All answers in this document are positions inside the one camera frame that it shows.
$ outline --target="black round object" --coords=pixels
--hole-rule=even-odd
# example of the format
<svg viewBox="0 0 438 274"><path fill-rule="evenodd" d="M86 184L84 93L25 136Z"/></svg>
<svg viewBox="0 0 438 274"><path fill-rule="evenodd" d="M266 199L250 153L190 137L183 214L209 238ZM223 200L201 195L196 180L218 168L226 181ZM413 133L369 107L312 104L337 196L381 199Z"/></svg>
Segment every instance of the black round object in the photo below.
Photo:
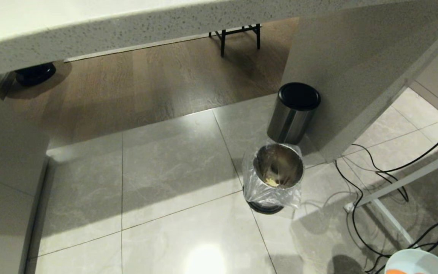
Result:
<svg viewBox="0 0 438 274"><path fill-rule="evenodd" d="M278 206L278 205L266 207L266 206L262 206L258 203L255 203L255 202L248 202L248 201L246 201L246 202L254 211L256 211L258 213L262 213L262 214L267 214L267 215L275 214L283 209L282 206Z"/></svg>
<svg viewBox="0 0 438 274"><path fill-rule="evenodd" d="M320 104L320 94L311 86L302 83L288 83L278 91L280 101L297 111L314 110Z"/></svg>
<svg viewBox="0 0 438 274"><path fill-rule="evenodd" d="M34 86L48 80L55 74L56 68L52 63L41 64L16 70L16 80L23 86Z"/></svg>

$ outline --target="speckled countertop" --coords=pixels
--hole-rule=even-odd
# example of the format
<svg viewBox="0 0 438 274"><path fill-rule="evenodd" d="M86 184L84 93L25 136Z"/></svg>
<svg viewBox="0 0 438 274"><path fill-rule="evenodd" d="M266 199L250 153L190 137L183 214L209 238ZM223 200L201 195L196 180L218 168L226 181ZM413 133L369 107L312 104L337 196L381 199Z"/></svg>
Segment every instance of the speckled countertop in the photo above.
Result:
<svg viewBox="0 0 438 274"><path fill-rule="evenodd" d="M255 22L404 0L0 0L0 73Z"/></svg>

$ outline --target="tile floor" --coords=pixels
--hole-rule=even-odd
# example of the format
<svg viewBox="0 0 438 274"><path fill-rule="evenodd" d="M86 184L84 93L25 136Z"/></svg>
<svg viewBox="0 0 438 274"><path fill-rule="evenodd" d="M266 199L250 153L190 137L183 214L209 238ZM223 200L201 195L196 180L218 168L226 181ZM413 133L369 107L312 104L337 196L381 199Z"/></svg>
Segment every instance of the tile floor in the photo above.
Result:
<svg viewBox="0 0 438 274"><path fill-rule="evenodd" d="M241 192L241 159L266 139L275 96L183 116L48 151L52 158L27 274L352 274L375 255L342 206L356 191L308 138L299 209L253 212ZM380 168L412 160L438 140L438 111L412 90L356 141ZM438 149L422 161L438 156ZM366 191L383 185L365 151L340 170ZM420 164L402 170L402 177ZM382 202L418 237L438 221L438 170ZM356 212L365 241L392 253L406 243L370 205ZM428 241L438 238L438 231Z"/></svg>

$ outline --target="trash can base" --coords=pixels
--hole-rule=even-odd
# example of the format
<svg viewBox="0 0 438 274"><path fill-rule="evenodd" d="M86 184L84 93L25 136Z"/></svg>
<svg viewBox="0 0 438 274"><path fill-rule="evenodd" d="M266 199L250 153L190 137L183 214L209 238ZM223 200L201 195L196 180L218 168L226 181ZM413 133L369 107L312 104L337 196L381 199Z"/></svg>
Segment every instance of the trash can base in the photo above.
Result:
<svg viewBox="0 0 438 274"><path fill-rule="evenodd" d="M283 206L266 207L266 206L262 206L258 203L255 203L255 202L248 202L248 201L246 201L246 202L254 211L256 211L258 213L262 213L262 214L267 214L267 215L278 213L280 210L283 209Z"/></svg>

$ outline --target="trash can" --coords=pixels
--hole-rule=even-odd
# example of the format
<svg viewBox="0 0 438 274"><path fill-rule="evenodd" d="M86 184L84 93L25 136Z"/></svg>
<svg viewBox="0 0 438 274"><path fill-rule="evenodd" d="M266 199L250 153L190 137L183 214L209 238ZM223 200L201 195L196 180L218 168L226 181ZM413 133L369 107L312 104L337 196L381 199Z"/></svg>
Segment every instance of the trash can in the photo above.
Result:
<svg viewBox="0 0 438 274"><path fill-rule="evenodd" d="M303 83L283 85L268 125L268 137L278 143L299 144L319 104L320 94L313 87Z"/></svg>
<svg viewBox="0 0 438 274"><path fill-rule="evenodd" d="M243 194L249 206L263 214L298 208L305 169L299 147L270 143L254 151L243 158Z"/></svg>

